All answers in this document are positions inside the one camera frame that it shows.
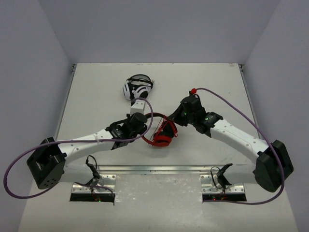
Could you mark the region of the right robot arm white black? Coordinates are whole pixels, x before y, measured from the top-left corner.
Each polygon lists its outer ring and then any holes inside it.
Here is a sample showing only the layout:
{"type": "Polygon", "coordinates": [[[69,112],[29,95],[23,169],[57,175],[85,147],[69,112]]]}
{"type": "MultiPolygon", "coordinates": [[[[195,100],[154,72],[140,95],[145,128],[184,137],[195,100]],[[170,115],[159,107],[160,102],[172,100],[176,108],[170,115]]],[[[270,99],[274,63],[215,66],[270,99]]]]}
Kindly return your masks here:
{"type": "Polygon", "coordinates": [[[268,144],[233,126],[221,115],[206,112],[197,94],[182,99],[168,118],[180,126],[192,125],[199,133],[225,143],[251,161],[250,165],[228,163],[220,168],[216,173],[217,183],[223,188],[236,183],[253,183],[275,192],[294,171],[283,142],[275,140],[268,144]]]}

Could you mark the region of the red black headphones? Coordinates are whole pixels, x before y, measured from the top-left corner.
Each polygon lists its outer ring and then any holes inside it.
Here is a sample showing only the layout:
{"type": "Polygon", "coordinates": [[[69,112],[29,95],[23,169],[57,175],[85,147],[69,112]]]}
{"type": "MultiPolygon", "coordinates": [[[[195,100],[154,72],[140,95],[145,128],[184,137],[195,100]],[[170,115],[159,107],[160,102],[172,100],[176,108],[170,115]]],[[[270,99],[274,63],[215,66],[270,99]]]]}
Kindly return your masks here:
{"type": "Polygon", "coordinates": [[[168,119],[168,117],[161,113],[153,113],[153,117],[160,117],[163,122],[158,130],[154,132],[151,140],[142,137],[143,141],[155,147],[167,147],[172,142],[173,138],[178,137],[178,130],[176,125],[168,119]]]}

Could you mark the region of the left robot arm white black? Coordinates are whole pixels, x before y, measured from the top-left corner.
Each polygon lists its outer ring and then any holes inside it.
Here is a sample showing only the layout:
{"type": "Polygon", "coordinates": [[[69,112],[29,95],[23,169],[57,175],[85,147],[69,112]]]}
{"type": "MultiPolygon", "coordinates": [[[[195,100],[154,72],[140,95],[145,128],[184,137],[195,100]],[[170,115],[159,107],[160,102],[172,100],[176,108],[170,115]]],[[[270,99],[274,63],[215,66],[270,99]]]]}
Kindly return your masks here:
{"type": "Polygon", "coordinates": [[[142,113],[128,115],[105,129],[78,139],[45,139],[27,160],[38,189],[54,187],[59,182],[96,184],[100,176],[94,165],[76,165],[73,161],[97,152],[115,150],[133,142],[146,129],[142,113]]]}

